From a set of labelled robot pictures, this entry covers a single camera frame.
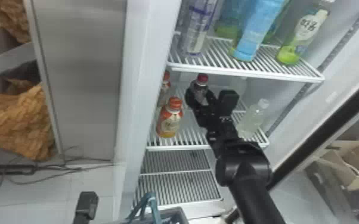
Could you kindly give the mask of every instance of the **light green bottle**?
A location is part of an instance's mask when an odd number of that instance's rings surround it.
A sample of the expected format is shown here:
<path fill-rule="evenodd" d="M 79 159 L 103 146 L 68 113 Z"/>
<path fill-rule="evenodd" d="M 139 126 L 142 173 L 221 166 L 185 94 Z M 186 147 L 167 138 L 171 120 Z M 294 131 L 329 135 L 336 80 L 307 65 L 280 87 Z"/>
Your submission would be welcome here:
<path fill-rule="evenodd" d="M 281 46 L 276 59 L 286 65 L 295 65 L 299 58 L 315 38 L 320 26 L 324 23 L 330 11 L 326 4 L 335 0 L 321 0 L 312 4 L 307 13 L 299 19 L 294 31 Z"/>
<path fill-rule="evenodd" d="M 288 13 L 289 7 L 291 6 L 291 0 L 285 0 L 283 3 L 283 10 L 277 16 L 276 20 L 272 23 L 270 30 L 268 30 L 266 36 L 264 37 L 263 43 L 270 43 L 271 39 L 277 32 L 278 28 L 280 27 L 282 21 L 285 18 L 285 15 Z"/>

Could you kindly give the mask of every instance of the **refrigerator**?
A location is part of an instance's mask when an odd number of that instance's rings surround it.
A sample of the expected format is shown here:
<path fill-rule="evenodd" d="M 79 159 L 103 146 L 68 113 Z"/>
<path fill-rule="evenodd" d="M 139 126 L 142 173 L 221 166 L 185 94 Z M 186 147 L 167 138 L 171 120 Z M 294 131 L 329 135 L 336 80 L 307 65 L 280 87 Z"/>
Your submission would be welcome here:
<path fill-rule="evenodd" d="M 310 2 L 293 1 L 285 21 Z M 259 99 L 270 101 L 265 122 L 248 139 L 270 162 L 269 190 L 307 167 L 311 155 L 359 117 L 359 2 L 353 0 L 331 6 L 303 59 L 290 67 L 274 59 L 292 29 L 286 22 L 276 34 L 278 43 L 261 45 L 250 63 L 230 58 L 230 41 L 214 32 L 206 38 L 208 53 L 192 60 L 180 57 L 175 44 L 181 0 L 26 0 L 25 6 L 56 148 L 125 166 L 120 217 L 151 190 L 159 208 L 181 206 L 189 219 L 220 216 L 235 207 L 228 188 L 215 179 L 206 130 L 185 102 L 175 137 L 156 134 L 165 70 L 171 95 L 182 99 L 198 73 L 209 75 L 216 95 L 223 89 L 241 92 L 231 115 L 235 124 Z"/>

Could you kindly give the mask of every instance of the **silver can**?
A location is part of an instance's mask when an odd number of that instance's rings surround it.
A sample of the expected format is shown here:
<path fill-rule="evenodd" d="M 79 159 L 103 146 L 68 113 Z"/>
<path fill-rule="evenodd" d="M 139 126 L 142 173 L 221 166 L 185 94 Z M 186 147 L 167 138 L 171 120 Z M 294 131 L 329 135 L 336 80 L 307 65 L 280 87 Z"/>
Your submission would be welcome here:
<path fill-rule="evenodd" d="M 185 57 L 198 57 L 210 28 L 218 0 L 188 0 L 178 50 Z"/>

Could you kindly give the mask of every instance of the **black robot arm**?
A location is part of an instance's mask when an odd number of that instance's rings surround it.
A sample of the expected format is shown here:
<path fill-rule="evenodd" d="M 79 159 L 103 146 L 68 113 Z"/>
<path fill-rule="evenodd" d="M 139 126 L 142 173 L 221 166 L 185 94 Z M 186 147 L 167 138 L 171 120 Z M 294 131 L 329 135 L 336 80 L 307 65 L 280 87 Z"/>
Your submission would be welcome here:
<path fill-rule="evenodd" d="M 221 91 L 218 99 L 208 91 L 208 104 L 201 105 L 190 89 L 185 93 L 198 125 L 208 131 L 206 138 L 217 159 L 216 179 L 230 189 L 244 223 L 285 224 L 266 190 L 271 178 L 266 156 L 256 142 L 239 138 L 234 127 L 231 113 L 238 99 L 232 90 Z"/>

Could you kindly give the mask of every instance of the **bottle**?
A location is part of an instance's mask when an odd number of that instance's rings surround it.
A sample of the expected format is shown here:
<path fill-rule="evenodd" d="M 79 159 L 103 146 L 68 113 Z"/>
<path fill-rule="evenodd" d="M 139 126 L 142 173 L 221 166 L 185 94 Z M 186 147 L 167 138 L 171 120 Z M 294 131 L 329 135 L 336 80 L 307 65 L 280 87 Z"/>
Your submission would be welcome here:
<path fill-rule="evenodd" d="M 260 125 L 264 122 L 265 111 L 269 106 L 267 99 L 260 99 L 257 104 L 251 105 L 238 123 L 238 134 L 246 139 L 253 137 Z"/>
<path fill-rule="evenodd" d="M 163 107 L 166 104 L 168 90 L 170 87 L 170 72 L 166 70 L 164 72 L 162 87 L 160 88 L 159 100 L 157 101 L 158 107 Z"/>
<path fill-rule="evenodd" d="M 278 28 L 280 27 L 281 23 L 283 22 L 285 15 L 288 13 L 288 10 L 291 6 L 290 3 L 291 0 L 285 0 L 281 13 L 277 16 L 277 18 L 270 26 L 270 29 L 268 30 L 266 36 L 264 37 L 263 43 L 269 43 L 271 41 L 271 39 L 277 32 Z"/>
<path fill-rule="evenodd" d="M 162 107 L 156 126 L 156 133 L 162 138 L 175 136 L 180 127 L 182 113 L 182 100 L 178 97 L 170 97 L 168 103 Z"/>
<path fill-rule="evenodd" d="M 199 73 L 197 78 L 191 82 L 190 89 L 195 95 L 195 99 L 200 104 L 205 100 L 206 93 L 208 92 L 209 76 L 204 73 Z"/>
<path fill-rule="evenodd" d="M 241 61 L 252 61 L 264 36 L 279 14 L 285 0 L 251 0 L 246 18 L 243 20 L 243 34 L 233 40 L 229 54 Z"/>
<path fill-rule="evenodd" d="M 189 0 L 182 21 L 178 51 L 184 57 L 198 57 L 208 33 L 217 0 Z"/>
<path fill-rule="evenodd" d="M 235 39 L 240 33 L 240 21 L 249 0 L 226 0 L 222 5 L 220 19 L 216 23 L 216 34 L 220 38 Z"/>
<path fill-rule="evenodd" d="M 175 30 L 180 30 L 180 28 L 182 27 L 184 17 L 187 13 L 188 2 L 189 0 L 182 0 L 181 7 L 179 8 L 177 24 L 175 25 Z"/>
<path fill-rule="evenodd" d="M 306 10 L 305 15 L 298 20 L 295 29 L 281 46 L 276 56 L 277 61 L 290 66 L 299 61 L 330 14 L 327 6 L 334 1 L 320 0 L 319 3 L 312 4 Z"/>

